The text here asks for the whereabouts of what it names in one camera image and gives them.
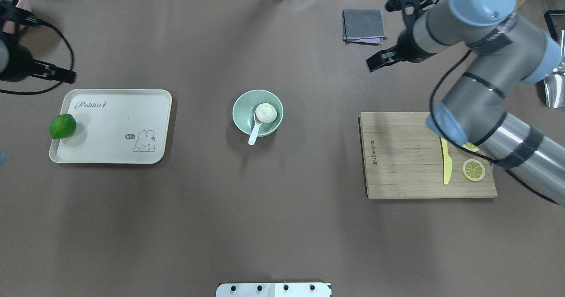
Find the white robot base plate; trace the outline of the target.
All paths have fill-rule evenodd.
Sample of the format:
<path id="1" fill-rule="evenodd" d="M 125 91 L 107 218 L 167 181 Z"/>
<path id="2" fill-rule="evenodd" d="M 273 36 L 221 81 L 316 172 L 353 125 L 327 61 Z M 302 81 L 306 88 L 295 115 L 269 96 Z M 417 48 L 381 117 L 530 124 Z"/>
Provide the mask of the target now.
<path id="1" fill-rule="evenodd" d="M 330 283 L 325 282 L 258 282 L 223 283 L 216 297 L 331 297 Z"/>

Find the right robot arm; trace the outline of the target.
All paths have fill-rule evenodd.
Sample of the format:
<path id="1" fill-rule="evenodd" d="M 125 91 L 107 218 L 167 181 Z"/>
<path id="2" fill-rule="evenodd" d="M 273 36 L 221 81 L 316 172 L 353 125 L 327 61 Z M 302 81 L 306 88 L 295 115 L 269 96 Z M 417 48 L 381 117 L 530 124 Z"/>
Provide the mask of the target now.
<path id="1" fill-rule="evenodd" d="M 464 42 L 476 58 L 437 104 L 426 125 L 456 147 L 472 143 L 492 164 L 541 198 L 564 205 L 563 146 L 508 113 L 501 102 L 561 64 L 556 41 L 515 10 L 517 0 L 388 0 L 406 26 L 397 44 L 367 59 L 370 71 L 422 62 Z"/>

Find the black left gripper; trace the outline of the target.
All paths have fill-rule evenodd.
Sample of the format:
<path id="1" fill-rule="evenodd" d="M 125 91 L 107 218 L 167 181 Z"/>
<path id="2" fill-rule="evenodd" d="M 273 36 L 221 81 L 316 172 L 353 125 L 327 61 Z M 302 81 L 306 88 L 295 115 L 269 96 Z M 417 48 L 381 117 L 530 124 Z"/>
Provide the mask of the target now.
<path id="1" fill-rule="evenodd" d="M 17 7 L 18 0 L 1 0 L 1 74 L 6 82 L 19 82 L 32 76 L 68 84 L 76 81 L 76 72 L 54 64 L 35 60 L 30 51 L 20 45 L 20 26 L 39 25 L 34 13 Z"/>

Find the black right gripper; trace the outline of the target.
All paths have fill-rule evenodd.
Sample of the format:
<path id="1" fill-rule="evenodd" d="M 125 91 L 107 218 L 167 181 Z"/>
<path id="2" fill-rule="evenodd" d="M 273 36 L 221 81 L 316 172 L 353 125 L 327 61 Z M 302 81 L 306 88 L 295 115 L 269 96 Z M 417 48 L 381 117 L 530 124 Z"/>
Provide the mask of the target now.
<path id="1" fill-rule="evenodd" d="M 399 34 L 397 45 L 366 59 L 369 72 L 403 61 L 419 63 L 446 49 L 446 45 L 432 37 L 426 25 L 428 11 L 425 8 L 432 4 L 433 0 L 387 1 L 385 9 L 388 12 L 402 12 L 406 29 Z"/>

